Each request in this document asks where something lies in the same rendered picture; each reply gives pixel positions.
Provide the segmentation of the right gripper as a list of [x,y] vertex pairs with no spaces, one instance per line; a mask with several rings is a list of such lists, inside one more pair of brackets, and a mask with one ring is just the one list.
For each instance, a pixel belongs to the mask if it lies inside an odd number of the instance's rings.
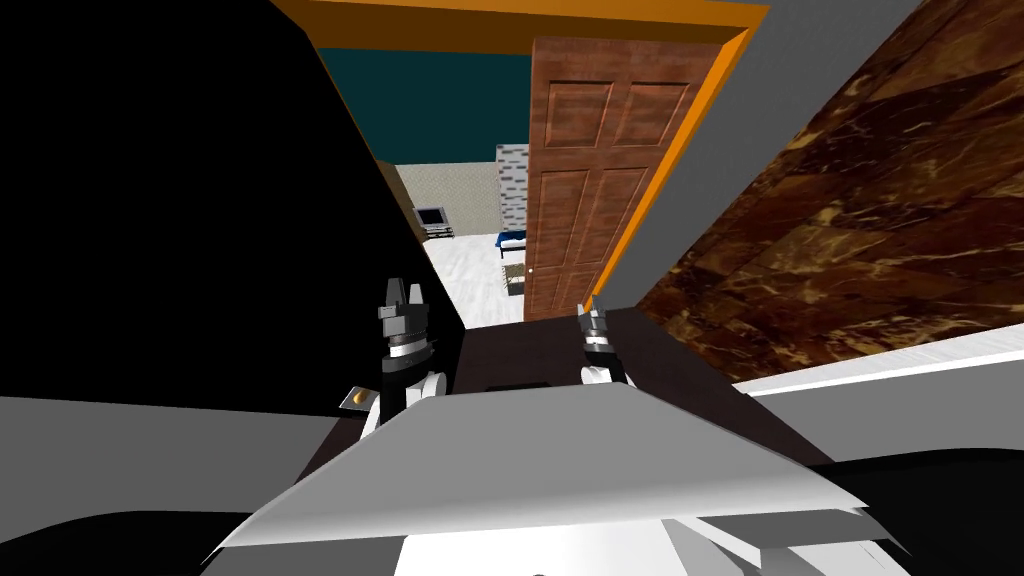
[[600,304],[599,296],[591,297],[591,307],[577,308],[577,320],[582,329],[585,349],[612,349],[607,331],[606,314]]

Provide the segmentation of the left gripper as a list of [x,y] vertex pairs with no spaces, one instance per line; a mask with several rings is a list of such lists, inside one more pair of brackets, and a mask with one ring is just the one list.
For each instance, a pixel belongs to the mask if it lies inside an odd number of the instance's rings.
[[385,306],[377,311],[385,338],[415,336],[427,330],[429,306],[424,302],[419,283],[410,286],[407,302],[409,304],[403,304],[404,282],[400,278],[390,278],[386,288]]

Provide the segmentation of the television on grey stand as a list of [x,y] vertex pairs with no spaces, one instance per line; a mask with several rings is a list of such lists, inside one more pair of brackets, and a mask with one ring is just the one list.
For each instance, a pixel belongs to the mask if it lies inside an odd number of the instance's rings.
[[454,238],[454,230],[450,224],[443,207],[415,208],[414,214],[427,239]]

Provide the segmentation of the brown panelled wooden door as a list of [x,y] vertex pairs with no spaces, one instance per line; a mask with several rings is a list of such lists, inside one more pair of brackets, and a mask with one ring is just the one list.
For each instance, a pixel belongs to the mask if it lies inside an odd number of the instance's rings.
[[719,51],[715,44],[534,41],[526,321],[573,316],[593,294]]

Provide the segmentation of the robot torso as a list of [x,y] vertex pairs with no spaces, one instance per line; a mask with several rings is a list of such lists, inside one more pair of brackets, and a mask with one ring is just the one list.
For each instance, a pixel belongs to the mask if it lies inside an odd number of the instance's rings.
[[621,383],[425,398],[224,548],[399,543],[393,576],[908,576],[863,501]]

